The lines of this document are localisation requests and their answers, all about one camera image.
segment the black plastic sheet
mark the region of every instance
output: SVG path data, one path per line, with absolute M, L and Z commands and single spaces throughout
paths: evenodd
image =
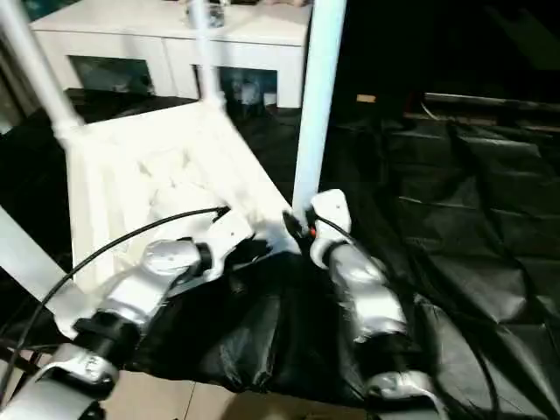
M 233 118 L 289 198 L 298 115 Z M 45 127 L 40 135 L 51 136 Z M 411 329 L 451 418 L 493 418 L 497 408 L 506 419 L 560 417 L 556 142 L 438 122 L 329 131 L 322 187 L 345 191 L 353 234 L 409 291 Z M 365 399 L 343 328 L 326 273 L 301 256 L 276 255 L 175 297 L 129 368 L 379 410 Z

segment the metal rod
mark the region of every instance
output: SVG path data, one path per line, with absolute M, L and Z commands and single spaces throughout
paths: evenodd
M 66 273 L 1 206 L 0 232 L 0 267 L 41 300 Z M 68 282 L 46 307 L 60 330 L 71 337 L 74 322 L 89 306 L 88 297 L 74 282 Z
M 0 24 L 55 130 L 81 124 L 48 65 L 19 0 L 0 1 Z
M 303 222 L 319 189 L 347 0 L 317 0 L 311 22 L 292 207 Z
M 207 102 L 217 102 L 223 104 L 220 83 L 218 81 L 218 71 L 214 67 L 216 60 L 215 46 L 210 41 L 210 29 L 207 2 L 205 0 L 193 0 L 192 8 L 194 13 L 194 23 L 197 32 L 197 47 L 199 49 L 200 68 L 202 87 L 202 99 Z

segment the small jar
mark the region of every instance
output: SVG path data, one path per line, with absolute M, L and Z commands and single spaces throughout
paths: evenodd
M 191 26 L 195 28 L 196 21 L 194 18 L 193 7 L 194 6 L 192 0 L 186 3 L 186 16 Z M 221 28 L 223 25 L 226 24 L 224 6 L 222 4 L 206 3 L 206 7 L 208 13 L 208 26 L 210 28 Z

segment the tiled floor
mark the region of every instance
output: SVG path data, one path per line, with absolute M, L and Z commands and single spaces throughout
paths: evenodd
M 104 404 L 109 420 L 365 420 L 358 409 L 283 395 L 233 394 L 214 385 L 122 373 Z

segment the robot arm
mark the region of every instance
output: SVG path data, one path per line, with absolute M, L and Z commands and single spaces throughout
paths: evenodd
M 149 245 L 136 267 L 110 280 L 112 287 L 95 314 L 76 322 L 73 343 L 60 346 L 0 420 L 104 418 L 99 402 L 111 394 L 161 304 L 218 278 L 226 256 L 252 234 L 245 218 L 230 211 L 197 241 Z
M 426 373 L 426 355 L 410 337 L 402 303 L 379 260 L 350 241 L 350 214 L 344 193 L 322 192 L 311 201 L 309 222 L 315 239 L 311 259 L 329 270 L 367 392 L 388 402 L 429 400 L 441 419 L 445 407 Z

